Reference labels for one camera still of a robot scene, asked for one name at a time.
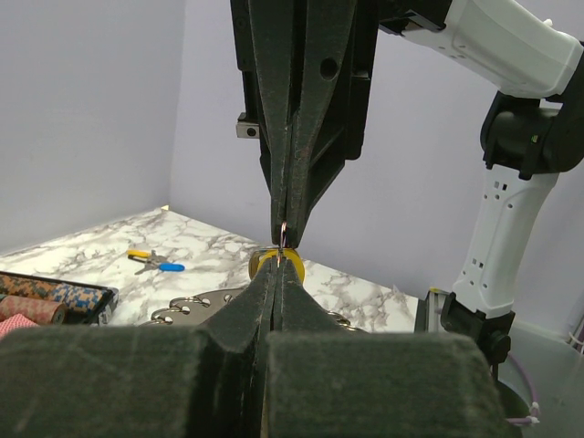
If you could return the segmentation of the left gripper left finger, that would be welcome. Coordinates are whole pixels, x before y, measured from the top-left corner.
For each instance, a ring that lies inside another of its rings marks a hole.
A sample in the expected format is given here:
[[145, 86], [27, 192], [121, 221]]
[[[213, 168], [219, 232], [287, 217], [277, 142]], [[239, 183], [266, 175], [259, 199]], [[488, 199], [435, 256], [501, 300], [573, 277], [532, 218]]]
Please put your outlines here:
[[276, 263], [199, 326], [21, 328], [1, 342], [4, 437], [257, 437]]

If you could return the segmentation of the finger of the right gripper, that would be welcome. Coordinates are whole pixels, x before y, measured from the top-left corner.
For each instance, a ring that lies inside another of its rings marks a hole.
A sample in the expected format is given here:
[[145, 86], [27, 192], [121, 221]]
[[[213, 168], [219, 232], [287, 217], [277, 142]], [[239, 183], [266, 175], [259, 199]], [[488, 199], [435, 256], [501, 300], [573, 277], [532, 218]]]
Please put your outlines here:
[[281, 243], [291, 142], [289, 99], [292, 69], [292, 3], [249, 3], [255, 70], [270, 150], [271, 235]]
[[308, 1], [300, 102], [287, 183], [287, 245], [299, 246], [308, 218], [343, 164], [329, 147], [341, 128], [326, 123], [353, 25], [354, 1]]

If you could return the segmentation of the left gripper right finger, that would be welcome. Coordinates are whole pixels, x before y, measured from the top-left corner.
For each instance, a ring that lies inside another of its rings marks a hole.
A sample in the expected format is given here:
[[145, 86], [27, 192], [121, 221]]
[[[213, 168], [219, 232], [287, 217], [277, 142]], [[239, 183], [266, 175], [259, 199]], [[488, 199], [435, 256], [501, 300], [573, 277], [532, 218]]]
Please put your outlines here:
[[275, 275], [268, 338], [272, 437], [506, 437], [509, 426], [482, 352], [449, 334], [368, 334], [333, 326], [288, 261]]

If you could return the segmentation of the metal disc with keyrings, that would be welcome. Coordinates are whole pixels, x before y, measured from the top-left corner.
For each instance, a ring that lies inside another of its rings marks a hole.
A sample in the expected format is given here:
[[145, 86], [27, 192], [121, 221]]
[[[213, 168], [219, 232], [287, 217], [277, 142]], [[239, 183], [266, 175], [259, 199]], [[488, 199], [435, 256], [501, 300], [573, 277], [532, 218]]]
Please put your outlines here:
[[214, 322], [228, 328], [252, 319], [260, 333], [356, 332], [348, 319], [324, 309], [299, 283], [276, 286], [272, 305], [250, 300], [246, 287], [219, 289], [190, 297], [177, 297], [151, 314], [144, 326], [201, 326]]

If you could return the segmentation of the key with yellow tag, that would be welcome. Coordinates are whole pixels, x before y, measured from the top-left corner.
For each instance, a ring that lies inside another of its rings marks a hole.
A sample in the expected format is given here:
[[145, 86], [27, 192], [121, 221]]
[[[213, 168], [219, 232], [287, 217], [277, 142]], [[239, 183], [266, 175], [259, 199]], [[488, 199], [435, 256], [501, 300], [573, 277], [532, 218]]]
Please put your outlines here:
[[127, 255], [127, 257], [138, 257], [138, 258], [146, 259], [146, 260], [153, 260], [156, 257], [155, 252], [136, 250], [136, 249], [127, 250], [126, 255]]
[[300, 283], [303, 284], [306, 278], [306, 269], [302, 258], [296, 249], [287, 245], [287, 223], [280, 226], [279, 240], [277, 246], [263, 247], [254, 251], [248, 262], [248, 275], [253, 279], [259, 270], [271, 259], [276, 260], [276, 265], [281, 266], [285, 260], [292, 263]]

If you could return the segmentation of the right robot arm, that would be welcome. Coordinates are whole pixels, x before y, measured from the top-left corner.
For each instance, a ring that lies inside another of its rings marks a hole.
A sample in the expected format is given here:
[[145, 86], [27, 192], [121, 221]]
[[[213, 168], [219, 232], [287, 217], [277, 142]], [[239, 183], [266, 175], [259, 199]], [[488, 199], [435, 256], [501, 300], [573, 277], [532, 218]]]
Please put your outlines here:
[[360, 155], [376, 38], [386, 32], [496, 86], [480, 133], [485, 188], [468, 255], [444, 302], [444, 329], [506, 360], [517, 271], [563, 172], [583, 159], [583, 44], [515, 1], [243, 1], [239, 61], [252, 88], [271, 235], [295, 248], [309, 215]]

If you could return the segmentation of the key with blue tag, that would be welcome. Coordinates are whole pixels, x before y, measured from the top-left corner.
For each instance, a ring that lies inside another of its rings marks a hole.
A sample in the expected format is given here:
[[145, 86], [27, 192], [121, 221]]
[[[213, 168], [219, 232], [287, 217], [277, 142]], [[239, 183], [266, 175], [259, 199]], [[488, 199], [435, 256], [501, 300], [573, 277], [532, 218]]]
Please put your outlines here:
[[162, 271], [162, 272], [182, 272], [185, 270], [185, 266], [170, 262], [159, 262], [151, 259], [140, 260], [142, 263], [142, 268], [139, 269], [135, 275], [141, 275], [148, 271]]

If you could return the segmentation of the black poker chip case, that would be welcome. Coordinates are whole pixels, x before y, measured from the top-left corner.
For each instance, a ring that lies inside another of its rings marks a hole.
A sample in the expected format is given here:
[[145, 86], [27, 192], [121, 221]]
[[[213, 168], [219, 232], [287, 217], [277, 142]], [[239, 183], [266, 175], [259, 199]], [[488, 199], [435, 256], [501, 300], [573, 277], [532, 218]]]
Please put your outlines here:
[[51, 325], [107, 324], [119, 301], [113, 287], [1, 273], [1, 321], [22, 314], [37, 323]]

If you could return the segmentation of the pink playing cards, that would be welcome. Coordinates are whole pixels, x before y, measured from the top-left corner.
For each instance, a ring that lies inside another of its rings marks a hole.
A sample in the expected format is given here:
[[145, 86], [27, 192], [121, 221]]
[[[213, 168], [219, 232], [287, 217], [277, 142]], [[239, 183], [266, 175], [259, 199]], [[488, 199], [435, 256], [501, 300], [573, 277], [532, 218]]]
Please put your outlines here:
[[17, 329], [37, 327], [37, 323], [22, 314], [13, 315], [0, 322], [0, 339]]

